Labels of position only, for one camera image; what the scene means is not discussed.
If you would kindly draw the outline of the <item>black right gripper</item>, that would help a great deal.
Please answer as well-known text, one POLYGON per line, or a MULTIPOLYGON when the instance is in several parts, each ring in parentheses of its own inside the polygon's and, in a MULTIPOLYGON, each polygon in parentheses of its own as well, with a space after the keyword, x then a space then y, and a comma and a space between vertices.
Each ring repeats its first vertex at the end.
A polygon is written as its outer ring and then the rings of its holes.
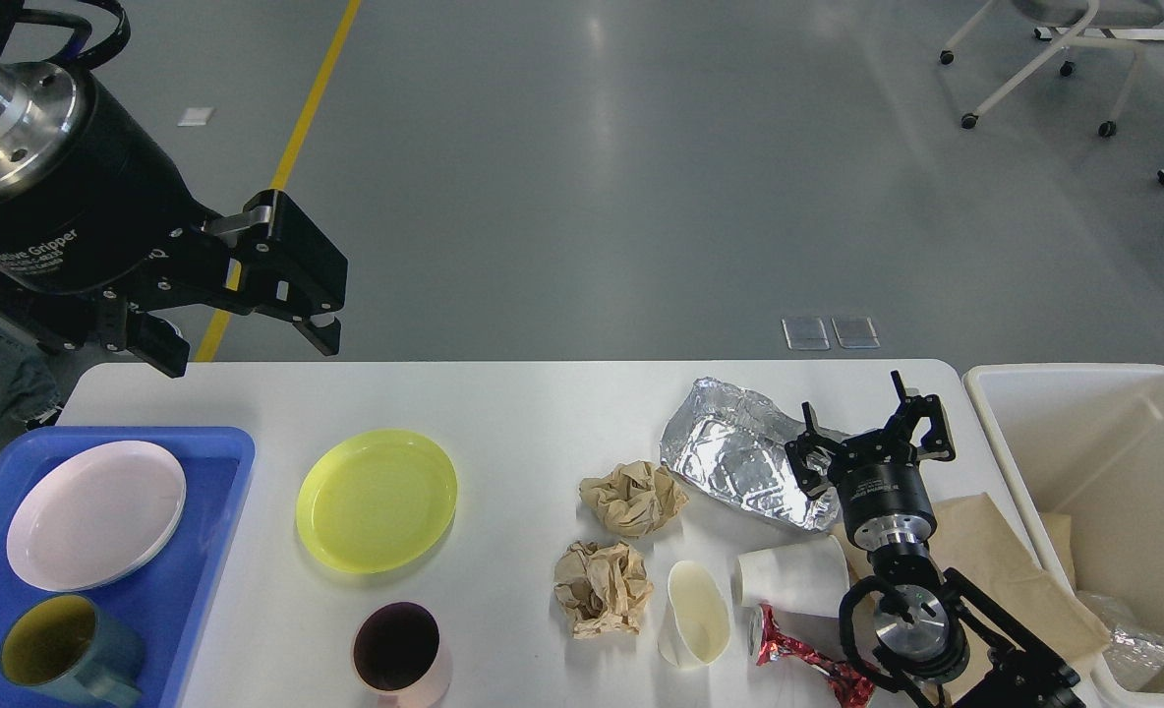
POLYGON ((785 453, 808 500, 837 489, 845 534, 856 548, 911 544, 924 550, 937 521, 920 462, 954 461, 954 438, 937 394, 908 388, 897 369, 890 378, 900 399, 890 416, 895 441, 879 441, 875 434, 842 440, 822 431, 814 408, 803 402, 805 430, 785 444, 785 453))

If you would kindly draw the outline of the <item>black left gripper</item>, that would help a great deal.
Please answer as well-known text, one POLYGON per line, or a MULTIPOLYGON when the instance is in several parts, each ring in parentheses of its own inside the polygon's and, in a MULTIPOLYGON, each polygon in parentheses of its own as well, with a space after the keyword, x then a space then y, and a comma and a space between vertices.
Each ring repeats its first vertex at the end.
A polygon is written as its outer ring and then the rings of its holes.
POLYGON ((325 357, 339 353, 348 261, 293 199, 262 190, 242 213, 213 218, 84 69, 10 64, 0 98, 3 323, 48 351, 95 344, 173 380, 190 360, 159 317, 173 307, 271 317, 325 357))

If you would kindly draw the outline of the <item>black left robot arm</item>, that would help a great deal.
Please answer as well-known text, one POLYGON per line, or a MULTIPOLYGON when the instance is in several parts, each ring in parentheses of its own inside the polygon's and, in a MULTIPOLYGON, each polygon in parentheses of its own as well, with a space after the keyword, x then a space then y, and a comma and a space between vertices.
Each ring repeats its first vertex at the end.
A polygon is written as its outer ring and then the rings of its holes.
POLYGON ((290 323, 325 357, 348 261, 281 190, 223 215, 193 198, 178 167, 93 69, 122 52, 90 44, 87 17, 0 1, 0 318, 47 351, 88 342, 179 378, 190 342, 161 310, 205 305, 290 323))

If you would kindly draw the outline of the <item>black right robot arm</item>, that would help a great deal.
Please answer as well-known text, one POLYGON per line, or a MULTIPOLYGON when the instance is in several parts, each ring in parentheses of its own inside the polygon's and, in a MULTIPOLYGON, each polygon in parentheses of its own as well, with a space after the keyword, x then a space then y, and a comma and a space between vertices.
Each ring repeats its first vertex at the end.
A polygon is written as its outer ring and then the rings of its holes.
POLYGON ((934 561, 938 523, 920 465, 954 460, 954 439, 937 395, 906 389, 900 371, 890 378, 897 408, 882 427, 829 434, 805 402, 805 429, 785 444, 801 493, 837 495, 845 537, 870 564, 840 601, 846 661, 920 707, 1080 707, 1079 673, 1062 654, 959 569, 934 561), (968 636, 985 642, 988 670, 952 702, 947 682, 968 667, 968 636))

